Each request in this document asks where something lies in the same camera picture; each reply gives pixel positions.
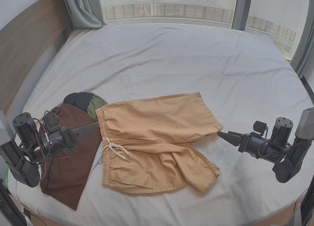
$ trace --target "clothing pile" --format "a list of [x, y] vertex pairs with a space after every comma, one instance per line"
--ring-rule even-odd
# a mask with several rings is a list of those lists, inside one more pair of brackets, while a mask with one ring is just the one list
[[43, 193], [74, 210], [99, 150], [103, 185], [125, 193], [188, 184], [204, 192], [219, 175], [218, 167], [187, 143], [222, 130], [199, 92], [111, 104], [92, 93], [72, 93], [51, 112], [61, 126], [98, 121], [100, 127], [76, 144], [71, 157], [48, 162], [40, 184]]

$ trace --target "white drawstring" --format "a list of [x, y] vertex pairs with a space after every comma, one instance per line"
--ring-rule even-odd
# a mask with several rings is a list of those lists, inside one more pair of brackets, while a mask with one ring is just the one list
[[104, 146], [104, 148], [101, 150], [101, 152], [104, 151], [104, 150], [109, 150], [109, 149], [111, 149], [117, 156], [119, 156], [119, 157], [121, 157], [122, 159], [127, 160], [128, 162], [130, 162], [130, 161], [129, 161], [128, 159], [126, 159], [123, 155], [120, 155], [118, 152], [116, 152], [116, 151], [112, 148], [112, 147], [115, 147], [115, 148], [117, 148], [117, 149], [123, 150], [131, 159], [133, 159], [133, 158], [130, 156], [129, 152], [128, 152], [124, 147], [122, 147], [121, 145], [117, 145], [117, 144], [115, 144], [115, 143], [113, 143], [113, 142], [110, 142], [110, 139], [109, 139], [108, 137], [105, 137], [105, 138], [106, 138], [107, 142], [109, 143], [109, 145]]

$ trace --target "wrinkled bed sheet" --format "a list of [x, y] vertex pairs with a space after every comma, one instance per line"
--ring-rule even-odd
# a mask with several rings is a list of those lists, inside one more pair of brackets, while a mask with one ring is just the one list
[[[108, 103], [200, 91], [224, 132], [249, 133], [256, 120], [272, 128], [283, 116], [295, 124], [290, 143], [302, 110], [312, 106], [268, 37], [189, 24], [125, 24], [72, 32], [24, 111], [40, 118], [66, 95], [80, 91]], [[313, 147], [300, 173], [282, 184], [273, 164], [239, 153], [217, 135], [193, 146], [220, 168], [221, 175], [205, 193], [191, 186], [153, 195], [119, 193], [101, 184], [99, 159], [77, 211], [12, 175], [9, 190], [29, 210], [63, 225], [234, 226], [251, 225], [285, 209], [313, 175]]]

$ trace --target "fitted sheet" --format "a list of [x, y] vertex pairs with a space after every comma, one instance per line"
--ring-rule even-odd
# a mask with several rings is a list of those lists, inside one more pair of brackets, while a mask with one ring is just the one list
[[[108, 103], [200, 91], [229, 130], [252, 131], [256, 120], [273, 127], [283, 116], [295, 126], [312, 102], [289, 63], [262, 35], [190, 24], [125, 24], [74, 31], [41, 77], [24, 107], [40, 118], [72, 92]], [[313, 147], [300, 173], [282, 184], [273, 164], [211, 135], [192, 144], [220, 169], [200, 193], [191, 186], [131, 195], [102, 185], [102, 165], [90, 173], [76, 211], [40, 187], [9, 175], [9, 190], [32, 212], [63, 225], [251, 225], [285, 209], [308, 187]]]

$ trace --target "tan shorts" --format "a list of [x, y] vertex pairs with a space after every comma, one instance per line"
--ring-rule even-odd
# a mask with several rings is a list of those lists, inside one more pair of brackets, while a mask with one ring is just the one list
[[155, 193], [190, 184], [204, 192], [218, 168], [186, 142], [222, 130], [200, 93], [112, 103], [96, 110], [103, 146], [102, 184], [125, 193]]

